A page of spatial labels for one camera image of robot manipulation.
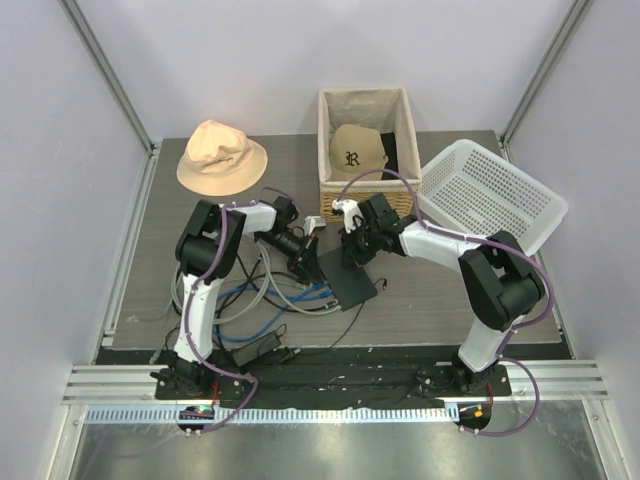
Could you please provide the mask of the dark grey network switch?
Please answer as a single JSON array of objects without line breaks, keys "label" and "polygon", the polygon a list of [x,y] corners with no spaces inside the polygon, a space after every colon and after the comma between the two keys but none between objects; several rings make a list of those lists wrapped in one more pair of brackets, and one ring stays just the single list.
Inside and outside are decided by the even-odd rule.
[{"label": "dark grey network switch", "polygon": [[363,268],[345,267],[342,257],[342,249],[337,248],[320,255],[318,262],[338,306],[348,311],[376,297],[378,290]]}]

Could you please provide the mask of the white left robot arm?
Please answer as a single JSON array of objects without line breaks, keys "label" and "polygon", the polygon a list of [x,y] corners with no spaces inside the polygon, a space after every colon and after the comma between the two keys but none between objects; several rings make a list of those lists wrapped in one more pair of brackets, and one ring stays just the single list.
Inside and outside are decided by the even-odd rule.
[{"label": "white left robot arm", "polygon": [[270,245],[286,257],[286,267],[306,284],[324,281],[317,260],[318,239],[299,236],[291,224],[299,217],[294,201],[278,196],[271,202],[246,206],[199,201],[176,246],[183,280],[180,333],[160,386],[182,391],[190,398],[205,397],[215,373],[203,365],[213,352],[213,320],[220,287],[229,275],[245,235]]}]

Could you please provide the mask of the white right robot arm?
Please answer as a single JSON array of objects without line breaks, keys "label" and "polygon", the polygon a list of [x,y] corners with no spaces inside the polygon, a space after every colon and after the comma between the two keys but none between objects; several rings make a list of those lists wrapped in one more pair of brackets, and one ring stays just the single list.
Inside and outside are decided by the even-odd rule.
[{"label": "white right robot arm", "polygon": [[332,209],[344,222],[340,236],[345,265],[364,266],[384,251],[461,275],[474,320],[453,356],[449,387],[465,395],[477,393],[488,383],[512,328],[546,294],[515,237],[504,230],[473,237],[431,225],[415,214],[401,217],[381,193],[360,202],[336,199]]}]

